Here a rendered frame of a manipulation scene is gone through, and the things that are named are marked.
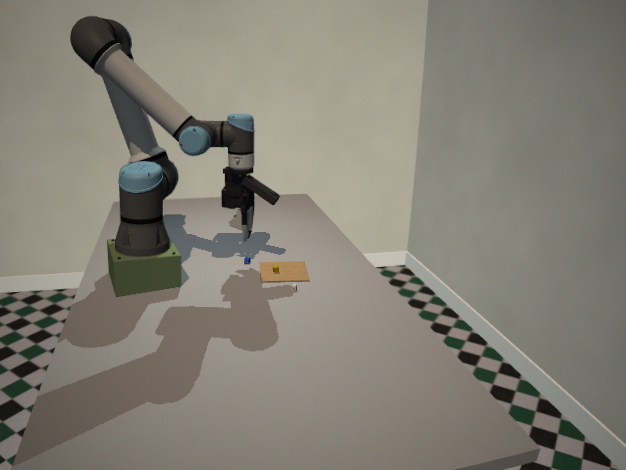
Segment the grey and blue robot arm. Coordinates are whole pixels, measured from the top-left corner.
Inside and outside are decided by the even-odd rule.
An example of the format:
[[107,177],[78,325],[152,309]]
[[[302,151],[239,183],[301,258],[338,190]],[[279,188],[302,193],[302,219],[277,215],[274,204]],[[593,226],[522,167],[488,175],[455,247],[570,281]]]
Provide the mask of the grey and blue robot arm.
[[131,155],[119,171],[115,250],[134,257],[164,253],[170,245],[163,199],[174,191],[179,176],[166,150],[158,146],[148,115],[187,155],[228,147],[228,166],[234,170],[254,166],[254,119],[230,114],[227,121],[196,120],[134,62],[131,36],[115,20],[84,17],[73,26],[70,41],[77,55],[102,76]]

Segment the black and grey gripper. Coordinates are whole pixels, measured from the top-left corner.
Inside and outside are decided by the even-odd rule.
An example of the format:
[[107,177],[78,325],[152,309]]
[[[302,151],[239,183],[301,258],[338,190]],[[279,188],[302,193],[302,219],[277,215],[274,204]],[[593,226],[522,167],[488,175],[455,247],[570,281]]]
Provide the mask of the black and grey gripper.
[[254,192],[242,185],[241,182],[247,174],[251,173],[253,173],[253,167],[248,170],[234,170],[230,167],[223,169],[223,174],[225,174],[225,186],[221,190],[222,207],[228,209],[241,207],[241,210],[237,210],[234,218],[230,219],[229,225],[242,230],[244,242],[246,242],[252,232],[255,195]]

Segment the tan square mat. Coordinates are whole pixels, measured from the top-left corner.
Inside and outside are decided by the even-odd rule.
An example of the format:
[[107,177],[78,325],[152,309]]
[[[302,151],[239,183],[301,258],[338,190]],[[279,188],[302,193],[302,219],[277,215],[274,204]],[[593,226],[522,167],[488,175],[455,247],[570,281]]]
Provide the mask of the tan square mat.
[[[259,263],[261,282],[310,281],[304,261]],[[279,272],[273,272],[274,265],[279,266]]]

